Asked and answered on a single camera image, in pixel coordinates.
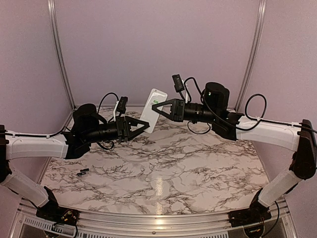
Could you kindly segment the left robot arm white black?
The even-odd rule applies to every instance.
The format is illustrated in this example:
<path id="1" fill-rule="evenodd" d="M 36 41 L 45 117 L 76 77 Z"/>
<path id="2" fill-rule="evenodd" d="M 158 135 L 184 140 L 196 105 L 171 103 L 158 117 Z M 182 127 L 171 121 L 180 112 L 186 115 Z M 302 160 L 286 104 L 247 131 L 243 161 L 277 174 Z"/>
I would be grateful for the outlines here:
<path id="1" fill-rule="evenodd" d="M 149 128 L 149 123 L 129 116 L 116 117 L 107 122 L 93 104 L 83 104 L 73 112 L 71 131 L 53 135 L 21 134 L 0 127 L 0 183 L 29 200 L 37 209 L 37 217 L 57 224 L 76 225 L 79 212 L 61 207 L 53 192 L 29 179 L 9 165 L 13 159 L 54 157 L 79 159 L 93 143 L 102 141 L 130 141 Z"/>

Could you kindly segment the white remote control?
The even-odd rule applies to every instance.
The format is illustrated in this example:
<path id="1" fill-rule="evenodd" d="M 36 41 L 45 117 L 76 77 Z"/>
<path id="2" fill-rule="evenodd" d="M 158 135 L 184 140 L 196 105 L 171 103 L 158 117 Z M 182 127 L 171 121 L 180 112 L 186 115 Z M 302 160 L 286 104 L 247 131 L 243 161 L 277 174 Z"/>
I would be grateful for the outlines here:
<path id="1" fill-rule="evenodd" d="M 167 100 L 168 94 L 153 88 L 149 94 L 147 102 L 143 108 L 143 111 L 140 116 L 140 120 L 146 121 L 149 123 L 150 127 L 145 129 L 146 133 L 152 133 L 155 125 L 159 119 L 159 113 L 152 110 L 152 106 L 163 103 Z"/>

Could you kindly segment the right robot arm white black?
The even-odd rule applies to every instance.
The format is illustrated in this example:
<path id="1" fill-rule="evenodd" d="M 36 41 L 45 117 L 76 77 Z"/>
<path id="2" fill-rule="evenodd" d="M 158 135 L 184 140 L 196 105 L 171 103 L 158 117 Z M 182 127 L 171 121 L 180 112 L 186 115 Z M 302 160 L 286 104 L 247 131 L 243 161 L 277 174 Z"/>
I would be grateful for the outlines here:
<path id="1" fill-rule="evenodd" d="M 261 188 L 247 209 L 229 213 L 232 226 L 256 223 L 271 218 L 270 206 L 289 193 L 298 183 L 312 178 L 317 169 L 316 131 L 309 120 L 281 122 L 252 118 L 246 114 L 227 110 L 229 90 L 216 82 L 209 82 L 202 91 L 202 103 L 189 103 L 172 99 L 154 104 L 152 110 L 177 122 L 204 122 L 218 136 L 232 141 L 252 142 L 260 154 L 265 170 L 270 155 L 286 152 L 289 164 L 280 168 L 274 178 Z"/>

